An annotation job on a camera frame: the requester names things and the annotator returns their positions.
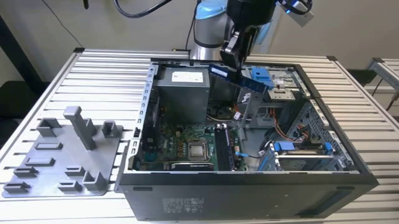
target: blue clip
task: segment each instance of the blue clip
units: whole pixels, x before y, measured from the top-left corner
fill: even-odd
[[[240,153],[240,152],[236,152],[236,155],[243,156],[243,157],[248,157],[248,154]]]
[[[277,142],[275,143],[275,151],[280,151],[280,144]]]
[[[269,77],[269,73],[267,69],[252,66],[251,71],[252,71],[251,73],[252,79],[263,83],[267,86],[267,89],[271,90],[275,87],[275,83]]]
[[[332,154],[332,145],[329,142],[325,142],[324,143],[324,148],[325,148],[325,151],[327,151],[327,154]]]
[[[280,141],[277,142],[280,145],[281,150],[295,150],[293,143],[289,141]]]

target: white wall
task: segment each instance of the white wall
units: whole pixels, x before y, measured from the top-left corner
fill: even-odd
[[[120,0],[140,12],[159,0]],[[112,0],[47,0],[64,25],[88,48],[171,50],[183,48],[195,0],[173,0],[140,19],[124,18]],[[301,28],[281,16],[269,53],[333,55],[348,68],[364,68],[375,56],[399,58],[399,0],[313,0],[315,18]],[[77,43],[41,0],[0,0],[0,14],[32,61],[51,80]]]
[[[128,19],[112,0],[45,0],[83,46],[101,49],[171,50],[184,48],[195,0],[175,0],[155,13]],[[159,0],[120,0],[137,13]],[[0,0],[0,15],[28,55],[37,73],[51,80],[77,43],[60,26],[41,0]]]
[[[281,16],[269,53],[332,55],[354,69],[372,57],[399,58],[398,9],[399,0],[313,0],[304,28]]]

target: black cable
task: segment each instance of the black cable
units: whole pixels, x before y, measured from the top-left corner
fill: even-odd
[[[67,27],[64,26],[64,24],[63,24],[63,22],[61,22],[61,20],[60,20],[60,18],[57,17],[57,15],[56,15],[56,13],[55,13],[55,11],[52,11],[52,9],[51,9],[51,7],[49,7],[49,5],[47,4],[47,2],[44,1],[44,0],[41,0],[43,1],[43,3],[45,4],[45,6],[48,7],[48,9],[49,9],[49,11],[52,12],[52,14],[55,15],[55,17],[56,17],[56,19],[57,19],[57,21],[60,22],[60,24],[61,24],[61,26],[63,26],[63,28],[65,29],[65,31],[71,34],[71,36],[73,37],[73,39],[76,40],[76,42],[77,42],[77,44],[80,45],[80,47],[83,48],[83,45],[81,45],[81,43],[79,42],[79,40],[76,39],[76,37],[73,36],[73,34],[71,33],[71,31],[67,29]]]
[[[391,107],[392,107],[392,104],[394,104],[394,100],[391,100],[391,102],[390,102],[390,105],[388,105],[388,107],[387,107],[387,110],[386,110],[386,111],[388,111],[388,110],[391,109]]]
[[[374,97],[374,94],[375,94],[375,91],[376,91],[376,89],[379,88],[379,86],[380,86],[380,83],[382,83],[382,78],[380,78],[380,82],[376,84],[376,86],[375,86],[375,89],[374,89],[374,91],[372,91],[372,94],[371,94],[371,96]]]
[[[248,155],[248,157],[255,158],[255,159],[260,159],[261,158],[260,156],[251,156],[251,155]]]
[[[189,30],[188,30],[188,34],[187,34],[187,39],[185,39],[185,47],[184,47],[185,50],[187,50],[187,46],[188,46],[188,39],[189,39],[192,27],[195,26],[195,16],[197,15],[197,6],[199,6],[199,3],[200,3],[200,0],[197,0],[197,4],[195,5],[195,8],[193,8],[191,26],[189,26]]]
[[[167,3],[169,3],[172,0],[163,0],[159,3],[156,3],[155,6],[152,6],[151,8],[145,9],[143,12],[137,13],[137,14],[129,14],[127,13],[119,6],[119,0],[113,0],[113,4],[115,7],[117,9],[117,11],[120,12],[121,15],[124,15],[128,18],[132,19],[137,19],[141,18],[144,16],[147,16],[149,13],[152,13],[156,9],[159,9],[160,7],[163,7]]]

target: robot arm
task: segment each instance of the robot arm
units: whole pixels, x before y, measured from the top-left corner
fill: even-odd
[[[128,18],[141,18],[152,13],[156,9],[169,3],[172,0],[163,0],[155,6],[137,14],[127,13],[119,6],[119,1],[113,0],[117,11]],[[295,21],[304,26],[313,15],[309,13],[312,8],[312,0],[221,0],[221,4],[227,3],[227,15],[233,21],[233,27],[229,40],[225,40],[220,49],[223,63],[229,70],[239,74],[247,56],[251,53],[255,40],[261,25],[271,21],[275,6],[277,3]]]

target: metal rail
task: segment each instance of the metal rail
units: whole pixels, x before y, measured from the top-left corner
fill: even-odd
[[[104,196],[3,198],[0,221],[20,223],[137,223],[123,194],[112,192],[125,141],[133,136],[139,102],[151,57],[187,58],[185,52],[89,50],[71,56],[43,97],[0,150],[0,191],[24,159],[44,117],[61,124],[67,105],[81,106],[95,124],[115,120],[124,126],[109,191]],[[325,57],[252,55],[249,62],[300,64],[380,186],[316,223],[390,224],[399,222],[399,124],[337,62]],[[265,220],[233,223],[264,223]],[[309,223],[309,220],[289,220]]]

